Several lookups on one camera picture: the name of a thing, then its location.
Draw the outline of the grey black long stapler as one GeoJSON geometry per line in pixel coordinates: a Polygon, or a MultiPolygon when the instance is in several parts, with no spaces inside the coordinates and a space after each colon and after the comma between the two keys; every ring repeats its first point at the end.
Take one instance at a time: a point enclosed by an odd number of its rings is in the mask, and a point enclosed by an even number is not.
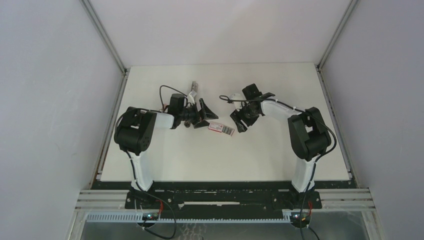
{"type": "MultiPolygon", "coordinates": [[[[199,86],[198,83],[196,81],[193,81],[192,84],[191,84],[191,91],[195,91],[198,94],[198,86],[199,86]]],[[[188,102],[188,105],[187,106],[194,106],[195,104],[191,104],[190,102],[188,102]]]]}

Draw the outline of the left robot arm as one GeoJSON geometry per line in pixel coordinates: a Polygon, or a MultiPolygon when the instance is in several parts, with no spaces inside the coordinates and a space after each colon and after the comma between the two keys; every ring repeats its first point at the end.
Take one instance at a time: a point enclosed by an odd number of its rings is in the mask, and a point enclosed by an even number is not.
{"type": "Polygon", "coordinates": [[[149,209],[156,203],[157,196],[150,191],[154,180],[148,167],[145,152],[148,150],[154,130],[174,130],[182,123],[189,123],[195,129],[209,126],[209,120],[217,120],[215,114],[200,98],[174,93],[163,111],[128,107],[115,125],[113,140],[125,152],[132,169],[131,186],[137,191],[137,202],[149,209]]]}

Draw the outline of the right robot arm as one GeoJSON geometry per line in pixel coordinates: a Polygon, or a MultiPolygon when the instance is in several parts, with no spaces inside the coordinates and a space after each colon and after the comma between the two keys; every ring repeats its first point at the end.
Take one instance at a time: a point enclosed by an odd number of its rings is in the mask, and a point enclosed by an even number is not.
{"type": "Polygon", "coordinates": [[[325,124],[320,110],[291,106],[276,99],[274,93],[262,93],[254,83],[243,88],[242,94],[221,95],[219,98],[234,104],[230,117],[239,133],[246,132],[260,116],[287,124],[291,148],[297,157],[291,180],[295,191],[289,194],[289,203],[295,208],[302,208],[309,201],[307,191],[315,185],[317,161],[329,152],[331,144],[336,143],[336,137],[325,124]]]}

